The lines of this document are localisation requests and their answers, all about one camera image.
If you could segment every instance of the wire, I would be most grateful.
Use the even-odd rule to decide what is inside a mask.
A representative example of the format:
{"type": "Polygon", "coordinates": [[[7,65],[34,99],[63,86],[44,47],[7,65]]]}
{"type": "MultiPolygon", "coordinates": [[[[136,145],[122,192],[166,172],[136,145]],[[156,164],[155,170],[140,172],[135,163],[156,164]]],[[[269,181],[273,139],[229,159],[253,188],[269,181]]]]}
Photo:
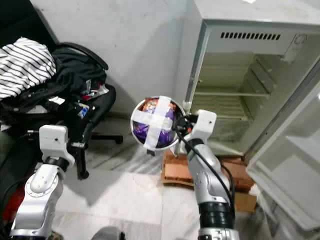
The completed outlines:
{"type": "Polygon", "coordinates": [[[8,239],[7,234],[4,234],[2,231],[0,231],[0,239],[7,240],[8,239]]]}
{"type": "MultiPolygon", "coordinates": [[[[14,143],[12,144],[12,146],[14,146],[15,144],[17,144],[19,141],[21,141],[22,139],[24,139],[27,136],[27,134],[21,135],[19,136],[17,139],[14,139],[14,143]]],[[[5,163],[8,161],[9,157],[11,155],[12,152],[15,152],[16,149],[14,147],[11,147],[9,152],[6,154],[6,158],[3,160],[3,162],[0,164],[0,170],[3,168],[3,166],[5,165],[5,163]]]]}
{"type": "Polygon", "coordinates": [[[15,181],[14,183],[12,183],[10,186],[8,186],[6,188],[6,190],[4,191],[4,194],[3,194],[3,197],[2,197],[2,200],[1,200],[1,205],[0,205],[0,230],[1,230],[1,234],[4,236],[5,239],[9,239],[10,237],[7,235],[6,233],[6,229],[5,229],[5,224],[4,224],[4,221],[3,221],[3,213],[4,213],[4,210],[5,210],[5,199],[6,199],[6,196],[7,194],[9,193],[9,191],[17,184],[29,179],[30,176],[25,176],[17,181],[15,181]]]}
{"type": "Polygon", "coordinates": [[[235,180],[234,177],[232,176],[230,170],[223,164],[221,164],[221,167],[228,173],[229,179],[231,182],[231,201],[233,206],[235,205],[235,192],[236,192],[236,185],[235,185],[235,180]]]}
{"type": "MultiPolygon", "coordinates": [[[[179,138],[180,140],[182,140],[182,141],[184,142],[184,144],[188,145],[188,146],[190,147],[190,149],[191,149],[195,154],[197,154],[197,155],[199,156],[199,158],[202,159],[202,161],[205,163],[205,165],[211,170],[211,172],[214,174],[214,176],[215,176],[215,177],[218,179],[218,181],[221,183],[221,185],[222,185],[222,187],[223,187],[223,189],[224,189],[224,191],[225,191],[225,193],[226,193],[226,195],[227,195],[227,197],[228,197],[228,199],[229,199],[229,201],[230,201],[230,211],[231,211],[231,214],[232,214],[232,216],[233,216],[233,219],[235,219],[235,217],[236,217],[236,211],[235,211],[235,203],[234,203],[234,201],[233,201],[234,196],[231,197],[230,192],[229,192],[229,189],[227,188],[227,186],[225,185],[225,183],[222,181],[221,177],[218,175],[218,173],[216,172],[216,170],[214,170],[214,168],[207,162],[207,160],[200,154],[200,152],[198,152],[198,150],[196,150],[193,146],[191,146],[190,143],[188,143],[188,142],[184,139],[184,137],[180,134],[180,132],[179,132],[178,130],[175,129],[175,132],[176,132],[178,138],[179,138]]],[[[232,177],[232,182],[231,182],[232,190],[234,189],[234,182],[233,182],[233,180],[234,180],[234,179],[233,179],[233,177],[232,177]]]]}

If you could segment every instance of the marble floor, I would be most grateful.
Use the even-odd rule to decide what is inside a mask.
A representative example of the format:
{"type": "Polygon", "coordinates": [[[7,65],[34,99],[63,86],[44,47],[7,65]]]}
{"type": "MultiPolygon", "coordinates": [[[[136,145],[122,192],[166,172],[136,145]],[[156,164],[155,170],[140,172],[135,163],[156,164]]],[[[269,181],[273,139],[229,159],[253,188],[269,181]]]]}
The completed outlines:
{"type": "MultiPolygon", "coordinates": [[[[88,179],[68,170],[53,229],[65,240],[89,240],[102,227],[118,227],[126,240],[196,240],[199,214],[193,190],[163,186],[162,153],[147,155],[131,136],[129,121],[107,118],[98,133],[122,134],[123,144],[92,140],[88,179]]],[[[242,240],[269,240],[264,214],[236,213],[242,240]]]]}

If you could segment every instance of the bowl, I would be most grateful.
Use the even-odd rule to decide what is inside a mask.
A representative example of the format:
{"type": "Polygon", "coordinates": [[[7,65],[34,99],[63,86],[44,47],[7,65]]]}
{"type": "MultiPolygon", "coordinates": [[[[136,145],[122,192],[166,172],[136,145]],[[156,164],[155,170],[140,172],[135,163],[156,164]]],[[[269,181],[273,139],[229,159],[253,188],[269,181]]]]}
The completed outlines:
{"type": "MultiPolygon", "coordinates": [[[[159,99],[160,96],[153,96],[151,98],[153,99],[159,99]]],[[[134,108],[134,110],[132,111],[132,114],[131,114],[131,118],[130,118],[130,128],[131,128],[131,132],[132,132],[132,135],[133,137],[135,138],[135,140],[142,146],[144,146],[145,144],[145,139],[140,139],[138,138],[135,133],[134,133],[134,129],[137,127],[137,124],[138,122],[137,121],[134,121],[133,120],[133,115],[136,111],[142,111],[144,105],[145,105],[145,102],[146,100],[142,100],[141,102],[138,103],[138,105],[134,108]]],[[[181,105],[179,103],[177,103],[175,100],[171,99],[171,103],[175,104],[176,105],[176,109],[174,111],[174,118],[173,118],[173,125],[175,124],[175,121],[177,120],[177,118],[179,116],[185,116],[186,113],[184,111],[184,109],[181,107],[181,105]]],[[[174,135],[173,136],[173,139],[172,141],[170,142],[170,144],[166,145],[166,146],[159,146],[157,145],[155,148],[148,148],[149,150],[151,151],[162,151],[162,150],[165,150],[165,149],[168,149],[168,148],[171,148],[172,146],[174,146],[175,144],[178,143],[179,139],[178,139],[178,136],[177,134],[172,130],[172,134],[174,135]]]]}

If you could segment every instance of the black and white striped cloth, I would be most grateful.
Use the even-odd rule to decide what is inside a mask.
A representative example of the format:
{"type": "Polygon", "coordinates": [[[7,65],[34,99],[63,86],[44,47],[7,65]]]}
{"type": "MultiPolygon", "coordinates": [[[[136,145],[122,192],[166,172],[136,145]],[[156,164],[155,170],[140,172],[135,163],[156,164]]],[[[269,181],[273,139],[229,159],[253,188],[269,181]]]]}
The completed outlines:
{"type": "Polygon", "coordinates": [[[56,65],[48,48],[25,37],[0,48],[0,101],[50,79],[56,65]]]}

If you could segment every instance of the purple snack package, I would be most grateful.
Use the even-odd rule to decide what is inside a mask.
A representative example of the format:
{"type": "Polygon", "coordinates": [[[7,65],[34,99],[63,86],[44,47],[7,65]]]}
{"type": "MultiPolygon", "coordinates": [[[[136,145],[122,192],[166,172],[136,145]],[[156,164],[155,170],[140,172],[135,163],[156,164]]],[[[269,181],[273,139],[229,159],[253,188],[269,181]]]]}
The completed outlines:
{"type": "MultiPolygon", "coordinates": [[[[146,98],[142,111],[153,114],[156,110],[157,104],[158,104],[158,98],[146,98]]],[[[173,121],[175,117],[175,110],[176,110],[176,105],[171,102],[170,105],[168,106],[168,111],[166,112],[165,117],[173,121]]],[[[149,130],[149,125],[140,123],[140,122],[136,122],[133,127],[134,135],[142,143],[146,141],[148,130],[149,130]]],[[[169,146],[172,140],[174,139],[174,136],[175,136],[175,133],[173,130],[162,129],[160,132],[158,144],[156,147],[163,148],[163,147],[169,146]]]]}

